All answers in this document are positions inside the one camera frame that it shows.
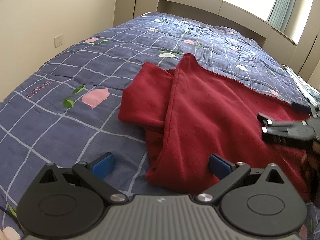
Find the electrical outlet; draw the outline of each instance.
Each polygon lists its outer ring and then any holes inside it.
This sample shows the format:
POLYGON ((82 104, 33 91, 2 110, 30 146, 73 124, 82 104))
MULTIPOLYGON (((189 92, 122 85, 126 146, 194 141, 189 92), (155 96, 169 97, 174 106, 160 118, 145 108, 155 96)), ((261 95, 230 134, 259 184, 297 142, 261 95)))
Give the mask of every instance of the electrical outlet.
POLYGON ((56 48, 56 47, 59 47, 60 45, 62 45, 62 38, 63 38, 63 35, 61 34, 61 35, 59 35, 59 36, 57 36, 57 37, 55 37, 55 38, 53 39, 54 47, 55 47, 55 48, 56 48))

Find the bed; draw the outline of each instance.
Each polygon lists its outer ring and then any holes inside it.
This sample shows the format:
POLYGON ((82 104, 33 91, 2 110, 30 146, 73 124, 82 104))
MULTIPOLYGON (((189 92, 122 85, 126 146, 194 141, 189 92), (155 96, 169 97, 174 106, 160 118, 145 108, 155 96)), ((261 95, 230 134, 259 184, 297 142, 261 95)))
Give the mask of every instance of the bed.
MULTIPOLYGON (((175 193, 145 181, 144 131, 117 115, 122 90, 144 62, 167 70, 187 52, 203 68, 258 92, 307 103, 285 69, 254 40, 226 27, 149 13, 72 45, 0 103, 0 205, 16 207, 45 163, 71 167, 105 152, 116 160, 105 180, 124 194, 175 193)), ((319 217, 312 204, 308 209, 309 221, 319 217)), ((1 212, 0 221, 2 228, 14 227, 1 212)))

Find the blanket fold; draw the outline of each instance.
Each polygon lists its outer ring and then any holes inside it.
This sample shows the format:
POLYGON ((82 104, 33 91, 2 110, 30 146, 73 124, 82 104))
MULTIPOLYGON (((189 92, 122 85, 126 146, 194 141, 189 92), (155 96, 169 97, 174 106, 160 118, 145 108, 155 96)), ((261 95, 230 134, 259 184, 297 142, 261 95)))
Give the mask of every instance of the blanket fold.
POLYGON ((277 163, 308 200, 300 174, 305 151, 265 144, 258 112, 277 121, 307 118, 290 104, 206 70, 185 54, 175 70, 144 63, 123 91, 118 117, 146 131, 151 184, 197 194, 219 181, 208 169, 209 156, 216 153, 252 168, 277 163))

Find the curtain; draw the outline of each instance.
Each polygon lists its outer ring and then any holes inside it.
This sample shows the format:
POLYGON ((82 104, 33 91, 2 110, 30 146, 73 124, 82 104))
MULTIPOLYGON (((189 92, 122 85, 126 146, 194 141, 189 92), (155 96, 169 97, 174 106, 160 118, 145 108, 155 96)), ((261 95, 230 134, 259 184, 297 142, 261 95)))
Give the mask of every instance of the curtain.
POLYGON ((270 23, 276 29, 284 32, 295 0, 276 0, 268 17, 268 23, 270 23))

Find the silver bolt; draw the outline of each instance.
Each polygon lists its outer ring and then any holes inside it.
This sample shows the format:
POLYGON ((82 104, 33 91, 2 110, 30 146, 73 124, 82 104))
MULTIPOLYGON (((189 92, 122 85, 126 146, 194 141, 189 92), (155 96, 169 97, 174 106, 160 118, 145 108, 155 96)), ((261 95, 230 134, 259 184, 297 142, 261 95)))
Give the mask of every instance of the silver bolt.
POLYGON ((113 194, 110 196, 110 199, 113 202, 123 202, 126 200, 126 196, 122 193, 113 194))
POLYGON ((208 193, 201 193, 197 196, 197 199, 201 202, 209 202, 213 200, 213 196, 208 193))

